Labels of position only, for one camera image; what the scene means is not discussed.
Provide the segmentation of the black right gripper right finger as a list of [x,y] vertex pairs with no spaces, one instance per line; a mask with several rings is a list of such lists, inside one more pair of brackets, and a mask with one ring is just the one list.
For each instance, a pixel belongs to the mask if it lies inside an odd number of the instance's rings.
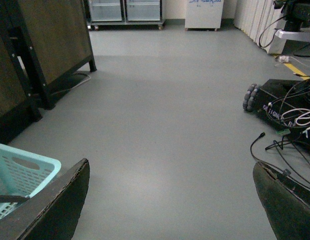
[[310,240],[310,190],[278,171],[257,162],[253,180],[258,198],[278,240]]

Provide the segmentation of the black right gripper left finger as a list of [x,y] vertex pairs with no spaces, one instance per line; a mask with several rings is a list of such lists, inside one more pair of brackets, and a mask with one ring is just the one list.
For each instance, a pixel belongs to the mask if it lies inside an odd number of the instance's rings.
[[0,220],[0,240],[70,240],[90,179],[84,158],[34,197]]

